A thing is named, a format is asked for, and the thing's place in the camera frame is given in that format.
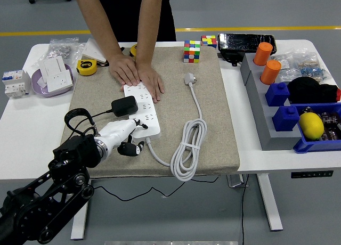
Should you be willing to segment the person's right hand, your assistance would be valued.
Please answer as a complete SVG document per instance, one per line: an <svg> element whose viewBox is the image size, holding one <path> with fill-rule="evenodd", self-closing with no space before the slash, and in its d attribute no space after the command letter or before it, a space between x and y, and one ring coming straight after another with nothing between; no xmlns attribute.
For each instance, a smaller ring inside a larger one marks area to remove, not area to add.
<svg viewBox="0 0 341 245"><path fill-rule="evenodd" d="M140 82L135 63L130 56L117 53L110 56L108 62L110 73L121 85L136 86Z"/></svg>

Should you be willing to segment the person's left hand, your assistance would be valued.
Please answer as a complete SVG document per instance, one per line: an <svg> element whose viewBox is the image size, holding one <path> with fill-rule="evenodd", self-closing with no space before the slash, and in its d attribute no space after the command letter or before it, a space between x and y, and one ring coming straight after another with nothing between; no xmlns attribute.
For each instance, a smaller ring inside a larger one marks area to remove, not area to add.
<svg viewBox="0 0 341 245"><path fill-rule="evenodd" d="M135 63L137 70L137 80L144 83L148 92L152 96L154 103L161 100L161 95L165 92L164 83L150 63Z"/></svg>

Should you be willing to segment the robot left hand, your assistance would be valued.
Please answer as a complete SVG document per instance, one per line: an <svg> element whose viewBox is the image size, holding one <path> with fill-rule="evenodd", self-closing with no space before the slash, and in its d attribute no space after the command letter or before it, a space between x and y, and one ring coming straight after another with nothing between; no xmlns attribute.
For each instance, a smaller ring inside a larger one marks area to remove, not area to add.
<svg viewBox="0 0 341 245"><path fill-rule="evenodd" d="M117 148L118 153L123 156L138 156L143 150L144 142L139 142L137 145L132 143L132 133L137 126L148 129L148 126L141 123L139 119L109 122L102 128L94 137L101 160L106 160L114 148Z"/></svg>

